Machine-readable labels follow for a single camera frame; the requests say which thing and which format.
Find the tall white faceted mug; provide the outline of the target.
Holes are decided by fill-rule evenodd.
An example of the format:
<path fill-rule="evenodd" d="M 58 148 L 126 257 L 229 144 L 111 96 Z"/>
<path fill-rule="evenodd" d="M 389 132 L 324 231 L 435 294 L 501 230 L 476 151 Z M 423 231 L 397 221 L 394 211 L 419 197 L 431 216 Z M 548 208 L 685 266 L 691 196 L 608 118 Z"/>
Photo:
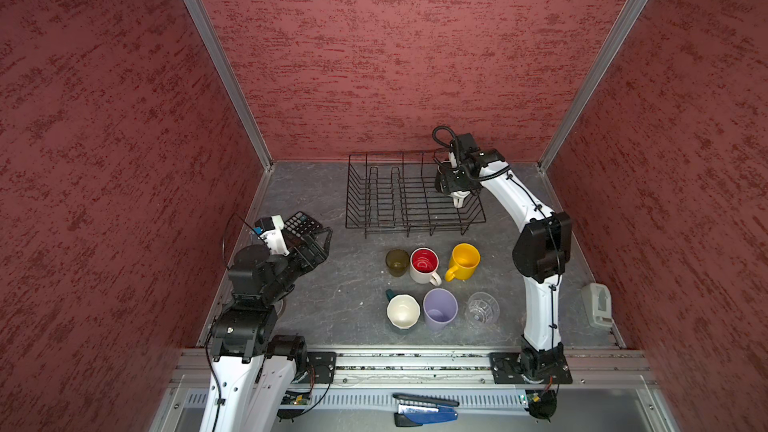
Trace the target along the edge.
<path fill-rule="evenodd" d="M 470 195 L 469 191 L 455 191 L 450 194 L 453 205 L 456 209 L 461 209 L 464 206 L 465 199 Z"/>

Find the white cup teal outside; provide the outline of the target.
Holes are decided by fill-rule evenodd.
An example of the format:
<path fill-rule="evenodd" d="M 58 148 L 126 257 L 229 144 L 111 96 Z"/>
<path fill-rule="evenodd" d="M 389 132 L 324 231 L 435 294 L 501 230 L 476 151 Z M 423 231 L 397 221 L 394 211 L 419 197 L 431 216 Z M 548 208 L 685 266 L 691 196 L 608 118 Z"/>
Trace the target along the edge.
<path fill-rule="evenodd" d="M 386 314 L 392 326 L 400 331 L 406 331 L 418 323 L 421 307 L 413 296 L 396 294 L 391 289 L 387 289 L 385 294 L 388 300 Z"/>

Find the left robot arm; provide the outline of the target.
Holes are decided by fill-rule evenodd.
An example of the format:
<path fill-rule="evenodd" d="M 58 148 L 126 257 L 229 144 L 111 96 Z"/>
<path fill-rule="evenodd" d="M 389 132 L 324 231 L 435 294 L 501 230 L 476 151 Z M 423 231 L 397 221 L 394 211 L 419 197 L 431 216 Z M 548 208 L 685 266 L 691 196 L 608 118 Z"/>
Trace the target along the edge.
<path fill-rule="evenodd" d="M 268 243 L 248 245 L 228 270 L 232 301 L 214 320 L 205 342 L 210 385 L 202 431 L 269 431 L 291 383 L 307 371 L 302 336 L 275 336 L 276 303 L 329 256 L 333 231 L 312 231 L 286 255 Z"/>

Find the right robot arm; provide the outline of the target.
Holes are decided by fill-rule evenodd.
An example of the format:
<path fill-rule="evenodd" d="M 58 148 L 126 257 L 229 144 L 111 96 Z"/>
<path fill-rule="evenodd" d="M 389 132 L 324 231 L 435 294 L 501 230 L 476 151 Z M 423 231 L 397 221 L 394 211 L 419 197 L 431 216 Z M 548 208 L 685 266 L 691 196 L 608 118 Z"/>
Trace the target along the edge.
<path fill-rule="evenodd" d="M 519 230 L 512 260 L 524 280 L 526 319 L 517 373 L 542 383 L 565 366 L 559 294 L 571 257 L 572 220 L 538 199 L 494 151 L 453 151 L 437 165 L 437 190 L 450 196 L 455 207 L 484 189 Z"/>

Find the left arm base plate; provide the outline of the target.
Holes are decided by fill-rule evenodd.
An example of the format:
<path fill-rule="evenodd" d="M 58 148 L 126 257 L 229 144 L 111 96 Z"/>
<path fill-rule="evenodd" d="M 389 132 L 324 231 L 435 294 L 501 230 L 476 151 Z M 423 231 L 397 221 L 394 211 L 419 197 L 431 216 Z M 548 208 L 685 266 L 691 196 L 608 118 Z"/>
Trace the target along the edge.
<path fill-rule="evenodd" d="M 333 351 L 309 351 L 298 362 L 294 384 L 331 384 L 334 380 L 338 354 Z"/>

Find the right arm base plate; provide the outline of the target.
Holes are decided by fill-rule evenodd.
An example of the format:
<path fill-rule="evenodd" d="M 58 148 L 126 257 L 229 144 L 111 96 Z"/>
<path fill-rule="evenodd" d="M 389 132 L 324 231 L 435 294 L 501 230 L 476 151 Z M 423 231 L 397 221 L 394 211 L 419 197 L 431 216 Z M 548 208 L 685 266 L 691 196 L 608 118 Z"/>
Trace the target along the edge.
<path fill-rule="evenodd" d="M 550 367 L 541 378 L 526 378 L 522 373 L 519 352 L 492 352 L 489 354 L 490 371 L 496 385 L 544 386 L 571 385 L 573 377 L 567 362 L 562 359 Z"/>

